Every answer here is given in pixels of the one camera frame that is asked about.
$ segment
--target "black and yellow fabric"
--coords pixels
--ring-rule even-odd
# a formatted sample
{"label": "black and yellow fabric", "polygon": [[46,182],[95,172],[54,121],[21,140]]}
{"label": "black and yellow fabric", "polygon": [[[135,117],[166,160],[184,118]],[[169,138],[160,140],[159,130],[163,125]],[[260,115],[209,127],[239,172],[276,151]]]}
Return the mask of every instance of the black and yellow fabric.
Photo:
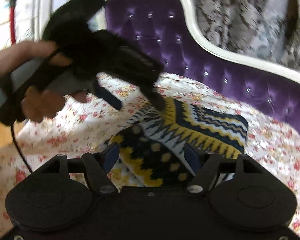
{"label": "black and yellow fabric", "polygon": [[171,97],[157,111],[147,103],[108,142],[120,146],[120,161],[145,186],[186,186],[195,173],[185,159],[186,143],[204,152],[236,158],[244,153],[248,122]]}

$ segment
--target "purple tufted headboard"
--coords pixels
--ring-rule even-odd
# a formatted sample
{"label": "purple tufted headboard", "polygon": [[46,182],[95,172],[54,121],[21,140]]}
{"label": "purple tufted headboard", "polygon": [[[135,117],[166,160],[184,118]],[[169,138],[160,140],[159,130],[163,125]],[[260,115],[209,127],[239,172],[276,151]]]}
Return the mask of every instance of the purple tufted headboard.
{"label": "purple tufted headboard", "polygon": [[105,16],[108,30],[136,43],[166,72],[248,103],[300,134],[300,84],[207,52],[189,33],[180,0],[107,0]]}

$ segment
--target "black cable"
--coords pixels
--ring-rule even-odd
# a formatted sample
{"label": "black cable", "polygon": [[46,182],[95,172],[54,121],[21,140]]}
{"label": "black cable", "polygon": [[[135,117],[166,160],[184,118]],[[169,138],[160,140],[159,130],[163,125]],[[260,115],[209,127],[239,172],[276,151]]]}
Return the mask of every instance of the black cable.
{"label": "black cable", "polygon": [[11,125],[11,135],[12,135],[12,141],[13,141],[13,144],[14,146],[16,147],[21,159],[23,160],[23,162],[25,163],[26,167],[28,168],[28,171],[30,173],[32,173],[32,168],[30,167],[29,163],[27,162],[25,156],[23,155],[18,143],[17,143],[17,140],[16,140],[16,135],[14,134],[14,123]]}

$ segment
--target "round black disc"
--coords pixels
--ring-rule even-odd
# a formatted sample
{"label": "round black disc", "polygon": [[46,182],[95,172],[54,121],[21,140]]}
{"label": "round black disc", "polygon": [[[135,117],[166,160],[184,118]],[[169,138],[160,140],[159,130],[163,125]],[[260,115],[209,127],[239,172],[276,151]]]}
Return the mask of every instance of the round black disc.
{"label": "round black disc", "polygon": [[87,187],[58,173],[29,177],[6,197],[6,210],[19,226],[49,232],[70,225],[91,206]]}
{"label": "round black disc", "polygon": [[241,230],[267,231],[286,225],[297,207],[294,194],[284,184],[258,175],[234,178],[210,192],[212,208]]}

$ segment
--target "screw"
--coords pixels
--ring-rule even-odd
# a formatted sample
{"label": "screw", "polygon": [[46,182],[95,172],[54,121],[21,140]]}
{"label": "screw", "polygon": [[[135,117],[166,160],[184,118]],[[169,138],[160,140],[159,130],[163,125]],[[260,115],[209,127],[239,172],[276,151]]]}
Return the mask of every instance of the screw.
{"label": "screw", "polygon": [[203,187],[199,185],[191,185],[187,189],[190,193],[200,193],[203,191]]}
{"label": "screw", "polygon": [[22,236],[14,236],[13,240],[24,240]]}
{"label": "screw", "polygon": [[103,185],[100,188],[100,192],[103,194],[111,194],[114,192],[114,187],[112,187],[111,185]]}

